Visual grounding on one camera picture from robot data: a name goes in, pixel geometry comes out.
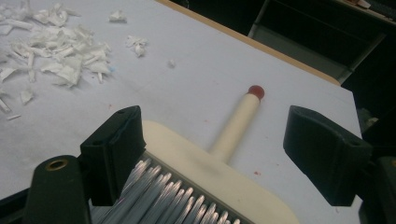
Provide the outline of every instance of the table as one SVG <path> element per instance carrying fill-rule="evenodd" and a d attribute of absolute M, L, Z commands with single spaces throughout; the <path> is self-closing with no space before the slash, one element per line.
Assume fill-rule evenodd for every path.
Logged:
<path fill-rule="evenodd" d="M 50 0 L 31 2 L 34 9 L 51 4 Z M 143 119 L 209 148 L 241 95 L 257 84 L 266 95 L 230 165 L 277 195 L 301 223 L 359 223 L 359 199 L 351 208 L 329 206 L 282 148 L 290 105 L 317 110 L 361 136 L 350 91 L 313 76 L 307 66 L 274 50 L 192 19 L 177 6 L 167 7 L 172 6 L 169 2 L 70 0 L 64 4 L 81 14 L 70 17 L 67 26 L 88 27 L 96 41 L 111 47 L 114 71 L 103 84 L 95 74 L 84 72 L 71 89 L 51 85 L 53 75 L 40 73 L 34 83 L 18 73 L 0 84 L 8 93 L 2 99 L 12 109 L 8 114 L 0 112 L 0 198 L 28 188 L 40 162 L 63 154 L 77 156 L 79 144 L 114 112 L 130 105 L 141 106 Z M 118 9 L 127 15 L 127 23 L 107 21 L 110 12 Z M 1 47 L 28 35 L 14 30 L 0 37 Z M 125 48 L 127 35 L 148 40 L 145 56 L 137 58 Z M 167 66 L 169 60 L 174 60 L 174 68 Z M 26 88 L 35 98 L 23 105 L 19 94 Z M 16 114 L 21 116 L 7 120 Z"/>

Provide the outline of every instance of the hand brush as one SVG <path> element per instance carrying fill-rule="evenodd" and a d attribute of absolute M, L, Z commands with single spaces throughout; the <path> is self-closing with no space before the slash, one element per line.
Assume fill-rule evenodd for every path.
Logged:
<path fill-rule="evenodd" d="M 275 195 L 226 165 L 264 91 L 252 86 L 209 153 L 153 121 L 146 151 L 112 207 L 91 207 L 92 223 L 298 223 Z"/>

